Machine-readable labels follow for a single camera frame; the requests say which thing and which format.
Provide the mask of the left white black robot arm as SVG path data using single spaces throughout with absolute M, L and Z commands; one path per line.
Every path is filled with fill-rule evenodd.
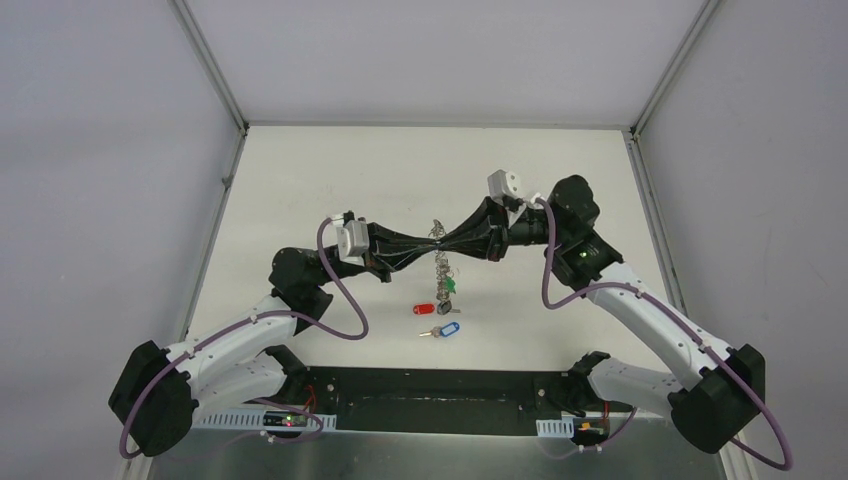
M 394 271 L 440 249 L 441 241 L 343 216 L 322 221 L 313 250 L 284 248 L 272 262 L 272 291 L 245 313 L 166 347 L 137 346 L 108 405 L 122 424 L 122 458 L 155 457 L 173 448 L 194 423 L 246 401 L 273 396 L 297 402 L 305 378 L 275 354 L 309 327 L 346 341 L 370 333 L 368 318 L 343 281 Z

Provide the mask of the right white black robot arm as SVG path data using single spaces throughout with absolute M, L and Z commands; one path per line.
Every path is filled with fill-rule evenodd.
M 572 289 L 620 321 L 668 371 L 635 367 L 601 353 L 585 356 L 571 372 L 569 400 L 583 410 L 604 400 L 629 404 L 672 421 L 691 445 L 716 453 L 760 414 L 766 362 L 749 344 L 739 348 L 710 334 L 657 298 L 595 230 L 600 208 L 588 181 L 572 175 L 547 197 L 522 197 L 515 175 L 489 179 L 478 210 L 437 241 L 443 251 L 488 261 L 513 245 L 545 246 L 543 283 Z

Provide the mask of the metal disc keyring holder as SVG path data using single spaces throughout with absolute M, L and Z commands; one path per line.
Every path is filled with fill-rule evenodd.
M 434 251 L 435 255 L 435 277 L 436 277 L 436 305 L 438 315 L 447 315 L 455 311 L 452 303 L 452 296 L 445 288 L 445 279 L 451 277 L 453 279 L 453 271 L 451 269 L 446 252 L 440 252 L 438 247 Z

